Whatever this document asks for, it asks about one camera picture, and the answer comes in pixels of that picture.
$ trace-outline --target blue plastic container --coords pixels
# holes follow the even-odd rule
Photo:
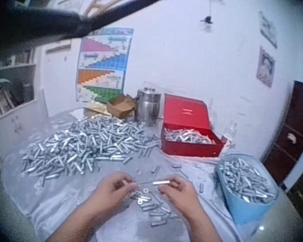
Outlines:
[[[268,204],[256,204],[256,203],[248,203],[245,200],[241,199],[240,197],[236,196],[232,192],[230,192],[223,181],[222,174],[219,169],[220,163],[224,162],[225,160],[229,161],[234,158],[241,158],[245,162],[247,162],[249,165],[256,168],[263,177],[265,177],[271,184],[271,190],[272,193],[276,194],[276,197],[278,197],[279,189],[276,185],[275,181],[271,177],[271,175],[268,173],[266,168],[262,165],[260,161],[255,159],[251,155],[246,154],[227,154],[225,155],[220,162],[218,163],[216,170],[217,174],[221,183],[221,187],[223,190],[223,194],[225,197],[225,200],[228,205],[228,209],[230,211],[230,214],[236,224],[242,224],[247,223],[253,220],[259,220],[261,219],[264,214],[271,208],[271,206],[274,204],[276,200],[271,201]]]

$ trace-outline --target open red box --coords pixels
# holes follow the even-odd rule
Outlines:
[[[194,129],[207,135],[213,144],[193,144],[165,140],[164,129]],[[169,155],[217,157],[223,144],[210,129],[208,109],[203,101],[165,94],[162,150]]]

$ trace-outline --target stainless steel canister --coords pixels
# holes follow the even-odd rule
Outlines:
[[[135,120],[145,123],[146,126],[156,124],[160,112],[161,94],[155,89],[139,89],[136,97]]]

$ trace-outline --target hand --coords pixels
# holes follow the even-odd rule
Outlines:
[[[197,198],[194,185],[179,175],[165,178],[170,183],[158,186],[161,194],[165,194],[169,201],[182,213],[185,218],[204,213],[203,207]]]
[[[100,181],[87,202],[97,214],[110,215],[135,188],[131,175],[117,171]]]

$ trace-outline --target red box lid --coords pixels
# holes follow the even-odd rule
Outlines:
[[[208,108],[201,100],[165,94],[164,123],[210,129]]]

